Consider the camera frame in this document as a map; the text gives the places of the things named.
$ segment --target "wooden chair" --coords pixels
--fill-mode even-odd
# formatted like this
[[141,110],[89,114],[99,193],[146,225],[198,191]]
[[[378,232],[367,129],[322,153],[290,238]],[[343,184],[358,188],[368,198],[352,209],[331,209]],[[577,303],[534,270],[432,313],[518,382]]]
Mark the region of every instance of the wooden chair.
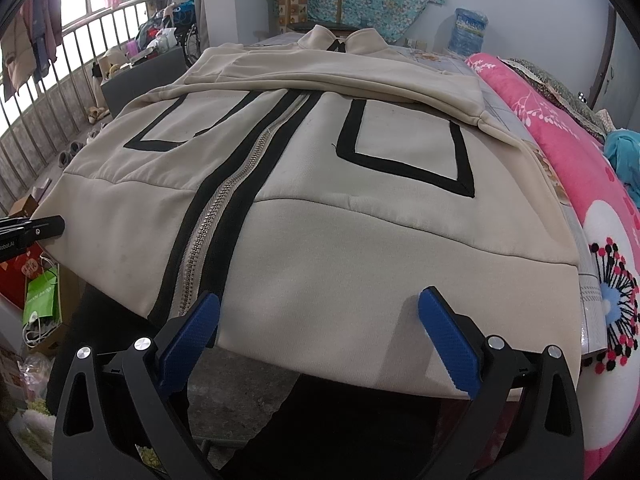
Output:
[[286,27],[293,32],[302,32],[303,34],[310,31],[316,25],[322,25],[323,27],[328,28],[335,36],[348,36],[355,30],[358,30],[358,27],[351,27],[351,25],[345,25],[342,23],[342,0],[338,0],[338,9],[335,13],[335,22],[299,22],[299,23],[289,23],[290,22],[290,13],[289,13],[290,5],[287,4],[287,14],[286,14]]

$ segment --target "metal zipper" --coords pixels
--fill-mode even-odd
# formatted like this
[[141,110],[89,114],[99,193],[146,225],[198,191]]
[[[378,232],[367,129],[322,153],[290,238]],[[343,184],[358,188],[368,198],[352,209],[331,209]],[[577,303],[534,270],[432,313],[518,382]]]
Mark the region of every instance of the metal zipper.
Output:
[[198,269],[202,270],[209,245],[206,241],[209,238],[210,242],[231,195],[258,165],[277,129],[288,121],[308,98],[308,94],[299,95],[279,118],[260,133],[242,166],[218,187],[203,209],[180,263],[171,316],[175,316],[176,310],[178,316],[183,316],[197,296],[197,289],[200,287]]

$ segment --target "green bag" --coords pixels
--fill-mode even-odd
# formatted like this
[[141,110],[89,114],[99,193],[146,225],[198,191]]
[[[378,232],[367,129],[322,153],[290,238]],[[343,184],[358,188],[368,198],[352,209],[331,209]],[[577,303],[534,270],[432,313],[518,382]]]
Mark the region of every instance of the green bag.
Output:
[[27,298],[24,301],[24,314],[22,324],[26,325],[31,320],[31,315],[36,312],[38,318],[53,317],[60,322],[58,309],[58,295],[56,285],[58,274],[56,269],[47,269],[35,280],[27,285]]

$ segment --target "slipper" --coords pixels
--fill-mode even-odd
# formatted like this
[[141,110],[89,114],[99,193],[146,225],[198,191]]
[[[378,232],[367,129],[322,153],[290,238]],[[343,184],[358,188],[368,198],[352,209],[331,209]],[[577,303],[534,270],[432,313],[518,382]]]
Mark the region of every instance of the slipper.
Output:
[[74,140],[71,144],[69,144],[69,153],[71,157],[75,157],[80,150],[84,148],[84,143],[79,140]]
[[96,108],[95,106],[89,106],[89,108],[87,108],[87,119],[89,119],[90,124],[95,124],[109,113],[108,108]]
[[60,152],[60,154],[58,155],[58,166],[64,170],[69,165],[72,158],[73,157],[71,157],[71,153]]
[[91,130],[86,136],[86,143],[89,144],[90,142],[93,142],[95,137],[97,137],[98,134],[100,134],[100,132],[105,126],[106,124],[103,123],[103,124],[100,124],[100,127],[96,126],[93,130]]

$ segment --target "red box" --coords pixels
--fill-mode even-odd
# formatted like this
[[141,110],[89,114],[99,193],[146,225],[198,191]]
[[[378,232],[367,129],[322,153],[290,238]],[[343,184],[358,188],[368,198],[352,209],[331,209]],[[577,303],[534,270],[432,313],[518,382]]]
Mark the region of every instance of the red box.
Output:
[[0,264],[0,294],[18,308],[24,308],[24,287],[30,280],[42,274],[40,255],[42,249],[33,244],[24,253]]

